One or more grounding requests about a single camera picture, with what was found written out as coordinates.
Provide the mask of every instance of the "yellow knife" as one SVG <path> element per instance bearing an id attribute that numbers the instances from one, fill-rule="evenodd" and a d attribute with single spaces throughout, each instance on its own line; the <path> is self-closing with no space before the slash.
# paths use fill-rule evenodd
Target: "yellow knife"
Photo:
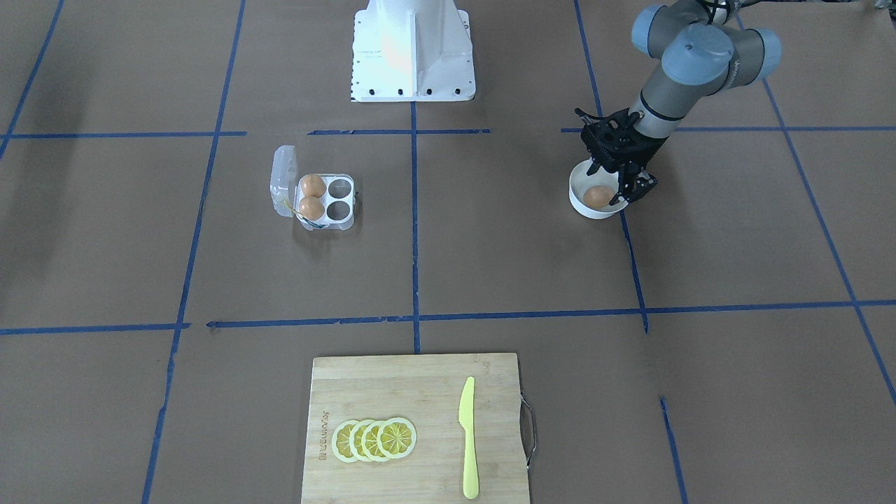
<path id="1" fill-rule="evenodd" d="M 461 408 L 457 419 L 467 433 L 463 449 L 463 496 L 473 500 L 479 495 L 479 471 L 476 467 L 476 442 L 473 434 L 473 389 L 476 379 L 467 378 L 461 393 Z"/>

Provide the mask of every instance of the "metal handle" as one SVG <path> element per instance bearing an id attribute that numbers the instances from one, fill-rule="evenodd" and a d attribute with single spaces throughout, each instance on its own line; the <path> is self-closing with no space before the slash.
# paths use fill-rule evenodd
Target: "metal handle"
<path id="1" fill-rule="evenodd" d="M 538 450 L 538 428 L 535 425 L 535 412 L 532 411 L 532 406 L 529 404 L 529 401 L 526 400 L 526 395 L 520 391 L 520 400 L 522 401 L 522 405 L 526 407 L 526 410 L 529 411 L 529 423 L 532 426 L 532 450 L 530 450 L 529 454 L 526 455 L 526 470 L 528 471 L 532 465 L 532 456 L 535 455 L 535 451 Z"/>

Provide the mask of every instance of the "white bowl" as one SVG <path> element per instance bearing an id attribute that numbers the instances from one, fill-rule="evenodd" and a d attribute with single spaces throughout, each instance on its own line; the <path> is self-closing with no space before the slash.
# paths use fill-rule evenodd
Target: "white bowl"
<path id="1" fill-rule="evenodd" d="M 619 203 L 608 204 L 600 210 L 594 210 L 585 204 L 583 201 L 585 191 L 594 186 L 607 186 L 614 191 L 619 190 L 618 172 L 608 173 L 604 167 L 600 167 L 594 175 L 587 175 L 589 168 L 591 168 L 591 159 L 575 165 L 573 172 L 569 174 L 569 202 L 573 204 L 575 211 L 589 219 L 606 219 L 610 215 L 626 208 L 628 202 L 623 198 L 619 198 Z"/>

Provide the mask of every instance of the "robotic arm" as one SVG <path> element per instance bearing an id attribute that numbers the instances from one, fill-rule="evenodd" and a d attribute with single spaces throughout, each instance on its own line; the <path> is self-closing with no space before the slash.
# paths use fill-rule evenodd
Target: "robotic arm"
<path id="1" fill-rule="evenodd" d="M 781 44 L 771 30 L 725 26 L 741 6 L 755 3 L 678 0 L 671 6 L 648 7 L 638 15 L 632 43 L 660 60 L 640 95 L 631 107 L 608 117 L 575 110 L 585 123 L 582 140 L 591 154 L 587 175 L 604 170 L 618 179 L 616 194 L 605 208 L 620 199 L 635 202 L 657 185 L 647 163 L 697 100 L 746 86 L 778 67 Z"/>

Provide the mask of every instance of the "blue tape line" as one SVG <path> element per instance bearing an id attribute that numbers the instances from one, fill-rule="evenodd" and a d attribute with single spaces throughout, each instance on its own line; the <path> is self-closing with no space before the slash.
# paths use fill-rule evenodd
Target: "blue tape line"
<path id="1" fill-rule="evenodd" d="M 150 463 L 146 467 L 146 482 L 143 484 L 142 504 L 149 504 L 150 502 L 152 479 L 156 473 L 156 463 L 159 460 L 159 445 L 161 445 L 162 430 L 165 427 L 165 413 L 168 412 L 168 399 L 171 397 L 171 382 L 174 377 L 174 356 L 177 353 L 178 345 L 180 345 L 180 329 L 175 329 L 174 337 L 171 340 L 171 353 L 168 354 L 168 368 L 165 372 L 165 399 L 162 401 L 162 407 L 159 408 L 159 415 L 156 417 L 156 430 L 152 434 L 152 450 L 150 452 Z"/>
<path id="2" fill-rule="evenodd" d="M 417 135 L 481 135 L 489 134 L 492 130 L 483 129 L 419 129 Z M 413 135 L 413 129 L 315 129 L 313 135 Z"/>
<path id="3" fill-rule="evenodd" d="M 896 126 L 681 126 L 676 128 L 682 133 L 712 133 L 736 131 L 896 131 Z M 580 133 L 580 127 L 562 127 L 560 133 Z"/>
<path id="4" fill-rule="evenodd" d="M 813 309 L 813 308 L 850 308 L 851 301 L 820 301 L 808 303 L 768 303 L 745 305 L 715 305 L 715 306 L 690 306 L 690 307 L 663 307 L 647 308 L 651 314 L 658 313 L 712 313 L 727 311 L 769 311 L 776 309 Z"/>
<path id="5" fill-rule="evenodd" d="M 123 333 L 127 331 L 170 331 L 189 327 L 189 324 L 122 324 L 115 326 L 60 326 L 0 328 L 0 336 L 9 335 L 65 335 L 76 333 Z"/>
<path id="6" fill-rule="evenodd" d="M 896 300 L 866 300 L 859 301 L 862 306 L 896 306 Z M 767 304 L 742 304 L 742 305 L 708 305 L 708 306 L 684 306 L 684 307 L 656 307 L 656 308 L 604 308 L 604 309 L 578 309 L 557 311 L 507 311 L 507 312 L 483 312 L 483 313 L 445 313 L 420 315 L 424 322 L 440 320 L 480 320 L 480 319 L 513 319 L 513 318 L 554 318 L 554 317 L 612 317 L 620 315 L 640 315 L 646 311 L 649 314 L 668 313 L 713 313 L 732 311 L 772 311 L 784 309 L 820 309 L 820 308 L 851 308 L 851 301 L 816 301 L 803 303 L 767 303 Z M 378 324 L 387 322 L 411 322 L 413 315 L 398 315 L 387 317 L 334 317 L 334 318 L 299 318 L 291 320 L 247 320 L 237 322 L 211 321 L 207 327 L 214 329 L 227 329 L 232 327 L 271 327 L 271 326 L 327 326 L 333 324 Z"/>
<path id="7" fill-rule="evenodd" d="M 881 370 L 881 375 L 883 375 L 883 381 L 887 385 L 887 389 L 890 391 L 890 398 L 893 401 L 893 404 L 896 404 L 896 388 L 893 387 L 892 379 L 890 379 L 890 373 L 887 372 L 886 364 L 883 363 L 883 357 L 881 357 L 881 351 L 877 349 L 877 343 L 874 342 L 874 336 L 871 334 L 871 329 L 868 327 L 868 323 L 865 321 L 865 314 L 862 312 L 862 308 L 858 306 L 856 303 L 855 306 L 856 315 L 858 316 L 858 322 L 862 325 L 862 331 L 865 332 L 865 339 L 868 341 L 868 346 L 871 347 L 871 353 L 874 355 L 874 360 L 877 361 L 877 367 Z"/>
<path id="8" fill-rule="evenodd" d="M 685 476 L 681 471 L 681 459 L 678 458 L 678 445 L 675 442 L 675 433 L 669 421 L 666 397 L 659 397 L 659 407 L 663 410 L 663 422 L 666 424 L 666 437 L 669 441 L 669 451 L 672 453 L 672 464 L 675 466 L 675 477 L 678 480 L 678 493 L 681 495 L 681 504 L 687 504 L 687 489 L 685 488 Z"/>
<path id="9" fill-rule="evenodd" d="M 19 97 L 19 104 L 15 107 L 13 120 L 10 121 L 9 127 L 6 128 L 6 137 L 4 137 L 3 143 L 0 143 L 0 159 L 3 159 L 3 155 L 6 152 L 6 146 L 9 145 L 10 138 L 13 136 L 13 132 L 15 131 L 15 125 L 19 122 L 19 116 L 22 115 L 22 108 L 25 106 L 25 100 L 28 99 L 28 93 L 31 92 L 31 86 L 34 84 L 34 79 L 38 76 L 40 64 L 43 63 L 44 56 L 47 54 L 47 48 L 50 45 L 50 39 L 53 38 L 53 32 L 56 31 L 56 24 L 59 22 L 59 14 L 62 12 L 62 7 L 64 4 L 65 0 L 59 0 L 59 3 L 56 5 L 56 11 L 53 13 L 53 21 L 50 22 L 50 27 L 47 30 L 47 36 L 44 38 L 43 45 L 40 46 L 38 59 L 34 62 L 34 66 L 31 68 L 31 74 L 28 76 L 28 81 L 25 83 L 25 89 L 22 90 L 22 95 Z"/>
<path id="10" fill-rule="evenodd" d="M 505 311 L 492 313 L 444 313 L 421 315 L 420 320 L 483 320 L 498 318 L 560 318 L 560 317 L 608 317 L 617 315 L 639 315 L 639 308 L 570 309 L 558 311 Z"/>
<path id="11" fill-rule="evenodd" d="M 632 246 L 632 235 L 628 232 L 628 221 L 625 219 L 625 210 L 619 212 L 619 219 L 622 222 L 622 232 L 625 235 L 625 243 L 628 244 L 628 257 L 632 262 L 632 279 L 634 280 L 634 291 L 638 295 L 638 307 L 641 311 L 641 319 L 644 323 L 644 333 L 650 332 L 650 320 L 647 318 L 647 309 L 644 307 L 644 293 L 641 290 L 641 276 L 638 275 L 638 263 L 634 260 L 634 247 Z"/>
<path id="12" fill-rule="evenodd" d="M 591 91 L 594 93 L 594 107 L 598 116 L 603 116 L 604 111 L 600 107 L 600 94 L 598 93 L 598 81 L 594 78 L 594 68 L 591 66 L 591 52 L 588 49 L 588 38 L 585 37 L 585 25 L 582 22 L 582 9 L 579 0 L 573 0 L 575 4 L 575 17 L 579 21 L 579 35 L 582 37 L 582 49 L 585 51 L 585 62 L 588 64 L 588 76 L 591 78 Z"/>
<path id="13" fill-rule="evenodd" d="M 246 136 L 245 131 L 147 131 L 123 133 L 29 133 L 12 135 L 13 140 L 55 140 L 69 138 L 180 138 L 192 136 Z"/>
<path id="14" fill-rule="evenodd" d="M 409 129 L 315 129 L 313 135 L 410 135 Z"/>
<path id="15" fill-rule="evenodd" d="M 686 133 L 729 132 L 729 131 L 780 131 L 780 126 L 681 126 L 676 131 Z"/>
<path id="16" fill-rule="evenodd" d="M 418 192 L 417 192 L 417 103 L 410 103 L 410 194 L 411 194 L 411 254 L 413 266 L 411 277 L 413 278 L 414 300 L 414 353 L 421 353 L 420 346 L 420 275 L 418 254 Z"/>
<path id="17" fill-rule="evenodd" d="M 740 18 L 738 18 L 737 21 L 743 28 L 743 23 L 740 21 Z M 799 154 L 797 154 L 797 147 L 794 146 L 793 139 L 790 138 L 790 132 L 785 126 L 784 117 L 781 115 L 780 109 L 778 107 L 778 101 L 775 100 L 774 93 L 771 92 L 771 86 L 769 85 L 769 81 L 767 79 L 762 79 L 762 85 L 765 86 L 765 92 L 769 95 L 771 107 L 774 109 L 775 116 L 778 118 L 778 122 L 783 129 L 784 138 L 787 140 L 787 145 L 790 149 L 790 155 L 793 157 L 793 161 L 797 165 L 799 177 L 803 181 L 803 187 L 806 189 L 806 194 L 809 196 L 809 202 L 812 204 L 812 208 L 815 211 L 815 217 L 818 219 L 818 223 L 822 227 L 824 239 L 828 242 L 828 248 L 831 249 L 831 254 L 834 257 L 834 262 L 837 263 L 837 269 L 840 271 L 840 278 L 843 279 L 843 285 L 846 286 L 847 293 L 849 294 L 849 299 L 852 301 L 852 305 L 856 311 L 856 315 L 858 317 L 859 323 L 862 326 L 862 330 L 865 332 L 865 339 L 868 341 L 868 345 L 871 347 L 871 353 L 874 355 L 874 360 L 877 361 L 877 368 L 881 371 L 883 382 L 886 384 L 887 390 L 890 392 L 890 398 L 893 404 L 896 404 L 896 387 L 893 386 L 892 379 L 890 378 L 890 373 L 887 371 L 887 367 L 883 362 L 881 353 L 877 349 L 877 343 L 874 342 L 874 336 L 871 334 L 871 330 L 868 328 L 868 324 L 865 321 L 865 314 L 862 313 L 861 305 L 856 298 L 856 293 L 852 288 L 852 283 L 849 281 L 849 277 L 846 273 L 846 268 L 843 266 L 843 262 L 840 260 L 840 253 L 837 251 L 837 247 L 834 245 L 834 240 L 831 236 L 831 232 L 828 230 L 828 225 L 824 221 L 822 209 L 821 207 L 819 207 L 818 201 L 815 199 L 815 194 L 812 190 L 812 187 L 809 185 L 809 179 L 806 176 L 806 171 L 803 169 L 803 163 L 799 159 Z"/>
<path id="18" fill-rule="evenodd" d="M 896 300 L 868 300 L 859 301 L 858 306 L 896 306 Z"/>
<path id="19" fill-rule="evenodd" d="M 588 38 L 585 36 L 585 25 L 582 22 L 582 9 L 579 6 L 579 0 L 573 0 L 575 4 L 575 17 L 579 22 L 579 34 L 582 36 L 582 49 L 585 52 L 585 63 L 588 65 L 588 76 L 591 79 L 591 91 L 594 93 L 594 106 L 597 109 L 598 116 L 603 116 L 603 108 L 600 106 L 600 93 L 598 92 L 598 81 L 594 76 L 594 67 L 591 64 L 591 52 L 588 49 Z M 566 131 L 567 129 L 572 130 L 572 128 L 563 128 L 561 131 Z M 576 133 L 580 132 L 582 129 L 577 128 L 574 129 Z M 638 275 L 638 264 L 634 259 L 634 248 L 632 247 L 632 237 L 628 232 L 628 222 L 625 220 L 625 211 L 620 212 L 622 215 L 621 223 L 622 223 L 622 231 L 625 235 L 625 242 L 628 244 L 628 254 L 629 259 L 632 261 L 632 278 L 634 279 L 634 289 L 638 294 L 638 306 L 640 307 L 640 312 L 642 316 L 642 322 L 644 324 L 644 332 L 647 333 L 650 331 L 650 321 L 647 319 L 647 311 L 644 310 L 644 295 L 641 290 L 641 278 Z"/>
<path id="20" fill-rule="evenodd" d="M 345 318 L 300 318 L 292 320 L 246 320 L 242 322 L 224 322 L 213 320 L 206 324 L 212 329 L 233 327 L 282 327 L 282 326 L 335 326 L 341 324 L 378 324 L 382 322 L 410 322 L 412 315 L 391 317 L 345 317 Z"/>
<path id="21" fill-rule="evenodd" d="M 788 131 L 896 131 L 896 126 L 785 126 Z"/>
<path id="22" fill-rule="evenodd" d="M 488 135 L 492 130 L 486 129 L 419 129 L 418 135 Z"/>
<path id="23" fill-rule="evenodd" d="M 230 90 L 230 77 L 233 74 L 233 66 L 237 61 L 237 47 L 239 45 L 239 33 L 243 26 L 243 14 L 246 11 L 246 0 L 240 0 L 239 14 L 237 15 L 237 26 L 234 30 L 233 44 L 230 47 L 230 59 L 228 61 L 227 72 L 224 77 L 224 88 L 221 90 L 220 104 L 218 106 L 218 119 L 215 121 L 215 134 L 211 138 L 211 150 L 209 151 L 209 162 L 205 168 L 205 180 L 202 183 L 202 195 L 199 198 L 199 210 L 196 213 L 196 224 L 193 230 L 193 242 L 190 246 L 190 256 L 186 262 L 186 273 L 184 275 L 184 288 L 181 292 L 180 307 L 177 310 L 177 323 L 184 322 L 184 314 L 186 312 L 186 301 L 190 293 L 190 282 L 193 278 L 193 268 L 196 262 L 196 251 L 199 248 L 199 236 L 202 233 L 202 211 L 205 207 L 205 199 L 209 194 L 209 183 L 211 182 L 211 172 L 214 168 L 215 157 L 218 153 L 218 141 L 220 139 L 221 125 L 224 122 L 224 110 L 227 106 L 227 96 Z M 165 380 L 165 401 L 159 409 L 159 417 L 156 420 L 156 430 L 152 440 L 152 451 L 150 452 L 150 462 L 146 469 L 146 482 L 143 484 L 142 504 L 149 504 L 150 493 L 152 490 L 152 479 L 155 476 L 156 461 L 159 458 L 159 444 L 161 442 L 162 431 L 165 426 L 165 413 L 168 410 L 168 398 L 171 393 L 171 383 L 174 377 L 175 355 L 180 345 L 181 329 L 175 329 L 174 336 L 171 340 L 171 352 L 168 355 L 168 374 Z"/>

